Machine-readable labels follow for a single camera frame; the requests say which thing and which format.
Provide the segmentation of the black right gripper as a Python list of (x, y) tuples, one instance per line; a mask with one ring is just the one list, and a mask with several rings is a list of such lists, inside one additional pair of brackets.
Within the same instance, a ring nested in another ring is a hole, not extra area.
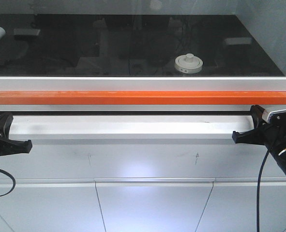
[(260, 105), (252, 105), (250, 113), (255, 129), (233, 131), (232, 139), (236, 144), (265, 145), (273, 157), (280, 157), (286, 153), (286, 119), (269, 124), (262, 118), (264, 111)]

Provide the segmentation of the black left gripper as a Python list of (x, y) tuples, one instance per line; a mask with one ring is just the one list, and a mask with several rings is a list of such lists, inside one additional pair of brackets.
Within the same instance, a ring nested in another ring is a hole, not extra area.
[(3, 135), (9, 135), (12, 122), (12, 113), (5, 112), (0, 115), (0, 156), (29, 153), (32, 149), (31, 140), (16, 141), (2, 138)]

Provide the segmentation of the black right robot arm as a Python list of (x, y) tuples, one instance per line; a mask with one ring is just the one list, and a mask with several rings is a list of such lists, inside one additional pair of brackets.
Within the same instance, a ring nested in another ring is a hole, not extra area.
[(263, 145), (286, 175), (286, 105), (263, 108), (251, 106), (254, 129), (232, 133), (235, 143)]

